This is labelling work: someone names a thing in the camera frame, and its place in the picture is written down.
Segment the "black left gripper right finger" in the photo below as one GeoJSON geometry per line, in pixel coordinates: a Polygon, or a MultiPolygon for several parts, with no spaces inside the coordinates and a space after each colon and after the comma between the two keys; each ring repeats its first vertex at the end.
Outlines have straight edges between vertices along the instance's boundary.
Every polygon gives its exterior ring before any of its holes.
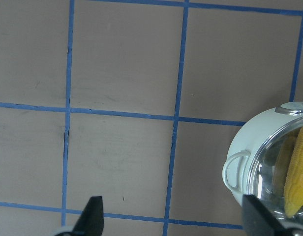
{"type": "Polygon", "coordinates": [[[289,231],[254,195],[242,197],[242,224],[248,236],[288,236],[289,231]]]}

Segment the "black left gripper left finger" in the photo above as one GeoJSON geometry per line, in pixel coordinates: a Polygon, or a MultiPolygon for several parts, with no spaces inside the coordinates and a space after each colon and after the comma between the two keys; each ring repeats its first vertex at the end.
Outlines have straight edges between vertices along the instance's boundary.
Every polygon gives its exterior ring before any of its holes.
{"type": "Polygon", "coordinates": [[[90,197],[72,230],[73,236],[101,236],[104,229],[103,199],[90,197]]]}

